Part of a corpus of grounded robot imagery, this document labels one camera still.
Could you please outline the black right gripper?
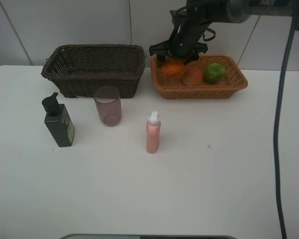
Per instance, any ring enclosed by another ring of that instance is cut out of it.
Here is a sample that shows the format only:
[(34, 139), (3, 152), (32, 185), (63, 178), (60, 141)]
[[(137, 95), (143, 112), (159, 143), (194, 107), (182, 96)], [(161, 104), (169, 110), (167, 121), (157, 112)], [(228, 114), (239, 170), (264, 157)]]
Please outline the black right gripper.
[(190, 62), (197, 61), (200, 53), (208, 51), (207, 44), (199, 42), (208, 29), (207, 20), (173, 15), (172, 23), (174, 28), (169, 39), (149, 47), (149, 54), (156, 55), (158, 68), (165, 64), (166, 57), (180, 59), (186, 66)]

